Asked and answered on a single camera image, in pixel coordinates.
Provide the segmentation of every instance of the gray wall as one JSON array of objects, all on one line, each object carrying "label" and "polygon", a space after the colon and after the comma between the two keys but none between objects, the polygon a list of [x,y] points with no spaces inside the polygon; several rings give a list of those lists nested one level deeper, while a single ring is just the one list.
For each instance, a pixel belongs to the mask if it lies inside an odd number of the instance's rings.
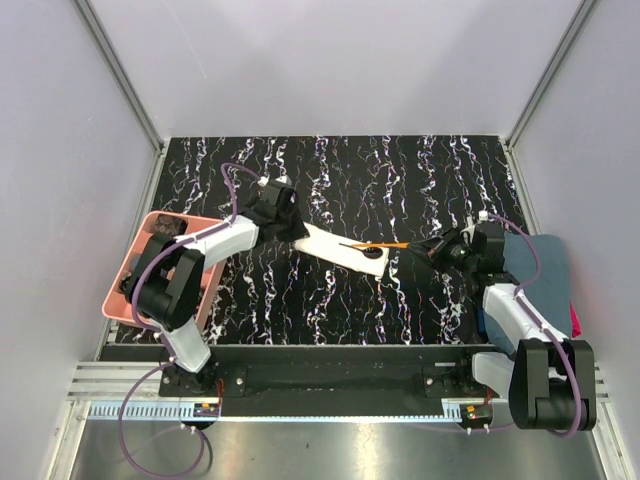
[{"label": "gray wall", "polygon": [[507,134],[580,0],[92,0],[164,136]]},{"label": "gray wall", "polygon": [[572,292],[640,471],[640,3],[600,2],[516,145],[542,230],[560,235]]},{"label": "gray wall", "polygon": [[0,478],[43,472],[151,149],[69,0],[0,2]]}]

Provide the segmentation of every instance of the shiny floor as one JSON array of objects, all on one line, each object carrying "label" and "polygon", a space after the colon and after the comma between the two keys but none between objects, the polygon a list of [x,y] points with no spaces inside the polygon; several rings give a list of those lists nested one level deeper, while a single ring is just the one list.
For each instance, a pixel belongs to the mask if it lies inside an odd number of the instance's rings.
[{"label": "shiny floor", "polygon": [[[168,475],[187,468],[198,441],[173,431],[149,444],[165,422],[128,422],[130,450],[144,467]],[[515,428],[468,437],[416,425],[218,423],[206,430],[213,451],[200,479],[604,479],[588,433],[562,440]],[[90,421],[74,480],[143,479],[123,459],[113,421]]]}]

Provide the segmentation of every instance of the white backdrop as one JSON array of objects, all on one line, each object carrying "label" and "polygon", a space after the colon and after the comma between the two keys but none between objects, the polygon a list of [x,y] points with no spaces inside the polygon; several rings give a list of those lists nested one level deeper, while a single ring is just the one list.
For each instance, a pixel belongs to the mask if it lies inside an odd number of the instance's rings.
[{"label": "white backdrop", "polygon": [[161,135],[498,133],[579,0],[92,0]]},{"label": "white backdrop", "polygon": [[516,145],[543,231],[570,254],[573,300],[640,473],[640,4],[600,2]]},{"label": "white backdrop", "polygon": [[153,152],[69,0],[0,2],[0,478],[42,478]]}]

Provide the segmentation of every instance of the marble pattern tabletop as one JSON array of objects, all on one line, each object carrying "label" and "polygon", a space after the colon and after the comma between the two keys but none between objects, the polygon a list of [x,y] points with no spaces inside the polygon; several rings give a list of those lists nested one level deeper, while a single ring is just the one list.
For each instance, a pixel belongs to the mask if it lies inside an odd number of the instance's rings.
[{"label": "marble pattern tabletop", "polygon": [[[498,137],[174,138],[153,209],[224,218],[220,165],[287,174],[303,220],[361,241],[431,237],[482,209],[524,226]],[[240,203],[253,180],[232,173]],[[204,331],[210,344],[477,343],[459,275],[391,251],[383,277],[356,273],[272,242],[227,265]],[[117,343],[148,334],[120,326]]]}]

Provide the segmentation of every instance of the blue cloth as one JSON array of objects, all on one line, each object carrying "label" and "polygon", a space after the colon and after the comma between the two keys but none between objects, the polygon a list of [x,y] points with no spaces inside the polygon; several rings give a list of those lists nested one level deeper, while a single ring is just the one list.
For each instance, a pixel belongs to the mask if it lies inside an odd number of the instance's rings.
[{"label": "blue cloth", "polygon": [[[534,307],[555,328],[567,336],[573,330],[569,311],[570,285],[569,261],[562,241],[553,235],[532,235],[531,241],[538,252],[542,264],[540,278],[525,288],[525,294]],[[527,243],[520,237],[505,233],[505,270],[520,282],[531,278],[536,272],[536,264]],[[515,352],[498,322],[484,313],[484,328],[489,341],[507,354]]]}]

